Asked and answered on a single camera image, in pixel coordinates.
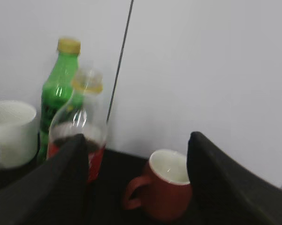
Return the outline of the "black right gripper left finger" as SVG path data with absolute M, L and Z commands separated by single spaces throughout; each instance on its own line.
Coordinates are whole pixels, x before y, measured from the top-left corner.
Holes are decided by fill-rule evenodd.
M 87 178 L 86 140 L 78 134 L 0 191 L 0 225 L 80 225 Z

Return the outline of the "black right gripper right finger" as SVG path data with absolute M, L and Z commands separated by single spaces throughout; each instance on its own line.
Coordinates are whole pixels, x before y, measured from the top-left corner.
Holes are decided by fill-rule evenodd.
M 204 224 L 282 225 L 282 190 L 198 131 L 188 141 L 187 171 Z

